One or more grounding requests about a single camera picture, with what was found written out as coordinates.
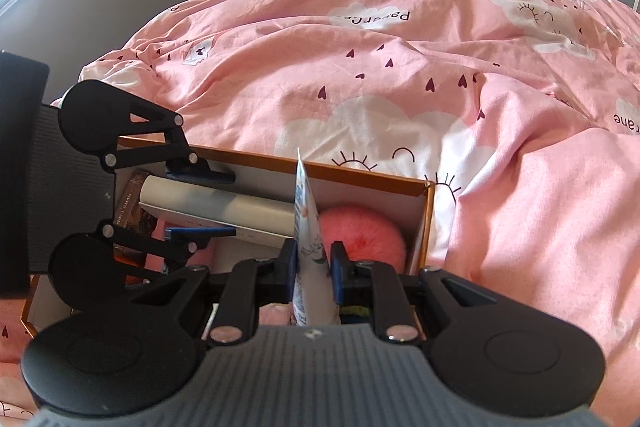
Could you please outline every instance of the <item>box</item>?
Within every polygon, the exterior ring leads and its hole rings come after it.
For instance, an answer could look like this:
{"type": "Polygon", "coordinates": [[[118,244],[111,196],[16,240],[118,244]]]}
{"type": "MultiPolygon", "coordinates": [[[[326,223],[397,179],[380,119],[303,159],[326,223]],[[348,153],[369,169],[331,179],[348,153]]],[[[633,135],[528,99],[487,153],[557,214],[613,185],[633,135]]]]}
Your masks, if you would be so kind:
{"type": "MultiPolygon", "coordinates": [[[[155,144],[157,142],[132,137],[120,140],[122,148],[155,144]]],[[[292,158],[206,147],[192,149],[199,157],[207,159],[212,169],[236,174],[236,183],[229,190],[293,203],[297,163],[292,158]]],[[[379,211],[394,222],[404,236],[408,246],[405,272],[416,271],[418,255],[422,252],[424,256],[428,244],[433,211],[433,185],[430,182],[425,184],[421,180],[314,162],[305,162],[305,166],[319,211],[345,203],[361,204],[379,211]]],[[[157,176],[164,175],[164,164],[139,168],[157,176]]],[[[132,168],[117,171],[115,201],[120,199],[133,171],[132,168]]],[[[227,241],[225,253],[222,255],[222,250],[219,250],[220,258],[223,259],[219,259],[214,267],[215,271],[228,271],[233,263],[246,259],[247,256],[256,256],[254,250],[242,248],[242,241],[236,240],[235,246],[231,243],[230,247],[228,240],[231,238],[224,239],[227,241]]],[[[271,250],[270,257],[273,257],[276,250],[271,250]]],[[[23,323],[34,335],[46,325],[68,317],[72,310],[55,295],[47,277],[34,277],[32,285],[33,298],[26,302],[23,323]]]]}

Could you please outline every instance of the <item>eyelash print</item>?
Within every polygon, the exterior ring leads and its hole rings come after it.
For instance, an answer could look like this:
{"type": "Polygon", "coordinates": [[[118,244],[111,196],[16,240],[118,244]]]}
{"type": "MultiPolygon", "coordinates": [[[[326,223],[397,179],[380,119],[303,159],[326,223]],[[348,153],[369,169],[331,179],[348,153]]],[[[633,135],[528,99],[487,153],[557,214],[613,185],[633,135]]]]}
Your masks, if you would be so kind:
{"type": "MultiPolygon", "coordinates": [[[[447,174],[444,178],[444,181],[438,181],[438,173],[436,172],[436,185],[443,185],[445,187],[447,187],[449,189],[449,192],[451,192],[451,197],[453,198],[453,204],[458,204],[458,200],[456,199],[456,192],[458,192],[459,190],[462,190],[462,187],[458,187],[458,188],[453,188],[452,187],[452,183],[453,183],[453,178],[455,178],[456,175],[452,175],[451,179],[449,179],[449,174],[447,174]]],[[[425,180],[429,180],[427,175],[424,175],[424,179],[425,180]]]]}
{"type": "Polygon", "coordinates": [[[340,155],[342,156],[343,161],[338,163],[336,160],[334,160],[333,158],[331,158],[331,161],[334,162],[338,167],[342,167],[343,165],[347,164],[347,163],[359,163],[360,165],[362,165],[364,168],[367,169],[367,171],[372,171],[373,169],[375,169],[378,164],[376,163],[375,165],[372,166],[368,166],[367,165],[367,155],[364,156],[364,158],[362,160],[357,160],[356,159],[356,153],[355,152],[351,152],[351,159],[347,159],[347,156],[344,155],[344,152],[340,151],[340,155]]]}
{"type": "Polygon", "coordinates": [[[520,6],[518,6],[518,9],[520,11],[524,10],[524,9],[530,10],[531,14],[533,15],[533,20],[535,20],[536,24],[540,24],[538,22],[538,14],[536,13],[535,8],[531,5],[531,4],[524,4],[522,3],[520,6]]]}
{"type": "Polygon", "coordinates": [[[391,159],[392,159],[392,160],[396,158],[396,153],[397,153],[398,151],[407,151],[407,152],[411,155],[411,161],[412,161],[413,163],[415,163],[415,154],[414,154],[413,152],[411,152],[411,149],[407,149],[406,147],[398,147],[398,148],[394,151],[394,153],[391,155],[391,159]]]}

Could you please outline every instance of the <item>red fur ball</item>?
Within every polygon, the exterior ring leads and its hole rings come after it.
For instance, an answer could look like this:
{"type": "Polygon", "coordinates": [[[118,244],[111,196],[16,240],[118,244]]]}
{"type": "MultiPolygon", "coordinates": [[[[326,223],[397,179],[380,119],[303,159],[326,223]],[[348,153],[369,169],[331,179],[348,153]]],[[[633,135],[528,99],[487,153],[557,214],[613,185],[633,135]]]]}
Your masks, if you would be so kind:
{"type": "Polygon", "coordinates": [[[342,241],[349,259],[382,261],[404,271],[406,246],[402,234],[387,217],[355,204],[334,206],[320,213],[320,232],[327,256],[331,245],[342,241]]]}

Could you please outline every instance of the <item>bed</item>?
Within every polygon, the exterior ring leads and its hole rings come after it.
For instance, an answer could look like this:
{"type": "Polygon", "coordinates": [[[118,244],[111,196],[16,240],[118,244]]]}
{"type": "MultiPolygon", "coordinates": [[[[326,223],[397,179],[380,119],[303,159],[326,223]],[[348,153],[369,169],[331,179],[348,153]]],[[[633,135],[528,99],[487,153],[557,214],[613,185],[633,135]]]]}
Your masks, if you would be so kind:
{"type": "Polygon", "coordinates": [[[591,333],[593,410],[623,427],[640,415],[639,58],[615,0],[188,0],[80,80],[180,112],[192,144],[434,180],[430,263],[591,333]]]}

